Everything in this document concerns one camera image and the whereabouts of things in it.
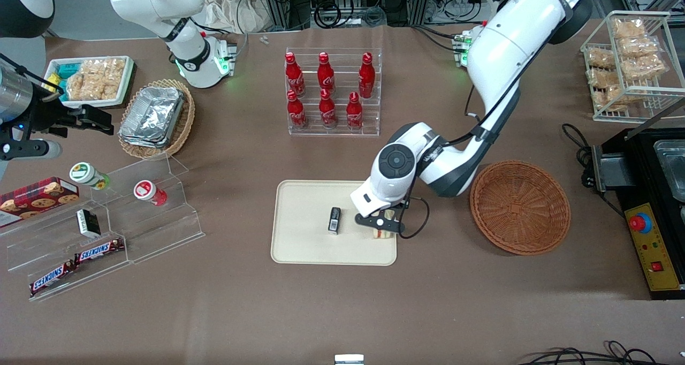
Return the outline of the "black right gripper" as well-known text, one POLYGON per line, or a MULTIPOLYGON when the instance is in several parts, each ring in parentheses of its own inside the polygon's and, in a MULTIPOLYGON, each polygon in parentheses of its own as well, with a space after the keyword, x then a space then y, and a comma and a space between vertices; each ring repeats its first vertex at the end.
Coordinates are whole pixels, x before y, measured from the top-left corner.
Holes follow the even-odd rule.
POLYGON ((35 132, 49 133, 61 138, 67 137, 69 128, 93 130, 113 135, 112 116, 91 105, 81 105, 78 112, 64 106, 59 95, 45 88, 20 90, 20 139, 29 140, 35 132))

